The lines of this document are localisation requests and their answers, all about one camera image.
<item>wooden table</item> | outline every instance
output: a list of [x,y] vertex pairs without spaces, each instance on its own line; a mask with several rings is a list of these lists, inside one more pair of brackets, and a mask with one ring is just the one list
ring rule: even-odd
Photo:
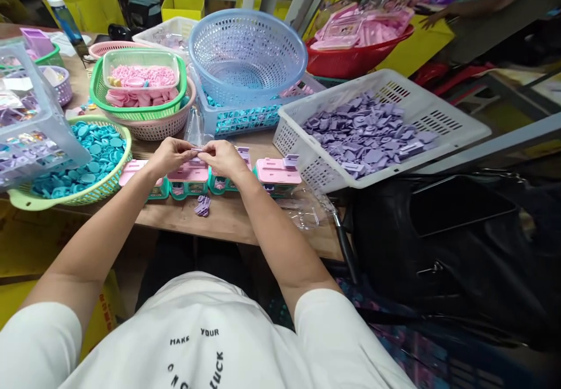
[[[19,27],[21,26],[0,24],[0,38],[19,35]],[[74,91],[74,97],[66,108],[72,108],[88,100],[89,79],[82,62],[77,56],[63,56],[63,60],[66,69],[70,72],[70,83]],[[238,146],[250,148],[251,159],[254,163],[259,158],[281,157],[279,151],[272,144],[272,137],[273,131],[266,131],[235,136],[234,142]],[[158,145],[159,142],[133,139],[133,156],[137,159],[147,159]],[[138,215],[136,224],[161,230],[258,245],[239,194],[227,192],[223,196],[211,195],[211,199],[210,215],[207,218],[198,217],[193,211],[198,204],[194,197],[189,197],[184,201],[176,201],[171,197],[166,200],[149,201]],[[56,209],[93,215],[102,206],[103,202],[82,207],[59,205]],[[321,215],[323,216],[321,225],[313,230],[303,231],[303,233],[321,257],[342,261],[343,258],[333,222],[323,212],[321,212]]]

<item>green tray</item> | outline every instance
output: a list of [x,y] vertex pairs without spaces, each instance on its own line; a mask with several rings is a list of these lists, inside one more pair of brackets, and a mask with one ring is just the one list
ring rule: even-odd
[[97,61],[93,68],[92,79],[89,83],[89,96],[92,102],[100,109],[120,119],[142,121],[156,120],[171,116],[181,110],[181,99],[187,93],[187,71],[185,62],[181,57],[176,58],[179,65],[179,84],[177,86],[179,93],[177,97],[169,103],[152,107],[113,107],[110,105],[105,98],[109,88],[105,85],[105,81],[103,80],[103,57]]

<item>small toy figure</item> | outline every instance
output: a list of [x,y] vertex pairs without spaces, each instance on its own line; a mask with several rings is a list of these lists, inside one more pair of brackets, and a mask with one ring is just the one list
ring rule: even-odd
[[297,154],[288,154],[285,158],[257,160],[253,173],[271,197],[286,197],[292,189],[302,183],[302,178],[296,170],[298,157]]
[[[244,159],[245,164],[251,170],[250,149],[248,147],[238,147],[238,153]],[[215,195],[223,195],[227,190],[237,192],[238,188],[229,178],[221,176],[217,171],[210,168],[209,189]]]
[[183,200],[188,196],[205,195],[208,191],[208,164],[198,157],[183,163],[177,171],[168,174],[171,197]]
[[[132,159],[127,164],[124,165],[123,171],[119,178],[119,185],[122,187],[127,184],[134,174],[139,171],[142,167],[146,165],[148,160],[135,160]],[[150,195],[148,195],[148,200],[150,199],[167,199],[169,196],[169,182],[166,176],[158,179]]]

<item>teal toy base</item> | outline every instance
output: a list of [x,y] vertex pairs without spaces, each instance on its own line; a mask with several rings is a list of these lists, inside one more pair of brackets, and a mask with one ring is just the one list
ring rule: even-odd
[[[253,167],[253,174],[255,175],[257,180],[259,180],[259,175],[257,174],[257,166]],[[263,188],[273,199],[288,197],[289,193],[296,187],[295,185],[279,185],[278,183],[263,183],[261,181],[259,182],[263,185]],[[268,190],[265,186],[272,186],[272,191]]]
[[160,195],[160,196],[152,196],[152,193],[150,193],[147,201],[169,198],[169,181],[168,181],[168,178],[164,178],[164,183],[162,183],[162,185],[160,186],[160,191],[162,193],[162,195]]
[[[175,200],[185,200],[188,196],[200,196],[200,195],[206,195],[206,193],[209,190],[208,184],[205,183],[189,183],[189,182],[185,182],[185,183],[181,183],[182,187],[183,187],[183,193],[182,194],[175,194],[173,191],[173,183],[170,182],[168,189],[169,189],[169,193],[171,195],[171,197]],[[203,185],[202,189],[199,192],[191,192],[190,190],[185,190],[185,185],[191,187],[194,185]]]
[[229,178],[222,178],[224,179],[224,189],[216,189],[214,186],[214,182],[216,178],[222,178],[221,176],[213,176],[211,173],[211,169],[209,167],[209,180],[207,182],[210,192],[214,195],[223,195],[225,192],[239,192],[238,188],[234,185],[234,183]]

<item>hand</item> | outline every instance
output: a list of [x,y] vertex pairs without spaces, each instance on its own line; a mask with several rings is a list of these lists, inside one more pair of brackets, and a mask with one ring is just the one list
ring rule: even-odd
[[421,23],[424,23],[424,25],[422,26],[423,30],[428,30],[429,28],[434,27],[434,25],[442,18],[444,18],[446,15],[448,15],[448,11],[446,9],[443,9],[441,11],[438,11],[437,13],[434,13],[428,17],[426,17],[425,19],[421,20]]
[[184,162],[198,155],[197,151],[187,141],[167,137],[162,141],[156,152],[146,165],[154,173],[156,180],[164,177],[167,173],[178,169]]
[[250,172],[235,146],[228,141],[209,142],[203,147],[203,152],[199,153],[199,158],[233,181],[236,181],[236,177]]

